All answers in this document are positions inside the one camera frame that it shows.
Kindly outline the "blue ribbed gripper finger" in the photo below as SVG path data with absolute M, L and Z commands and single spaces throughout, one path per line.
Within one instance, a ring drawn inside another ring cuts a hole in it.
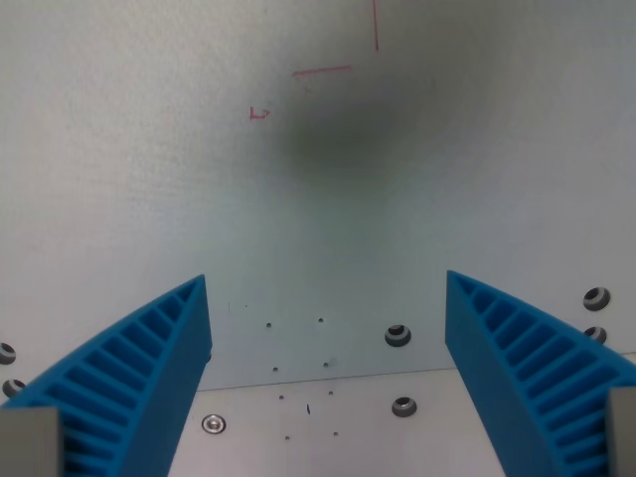
M 635 366 L 556 317 L 446 275 L 445 344 L 508 476 L 606 476 L 605 406 Z
M 199 275 L 95 335 L 3 406 L 60 413 L 66 476 L 165 476 L 212 348 Z

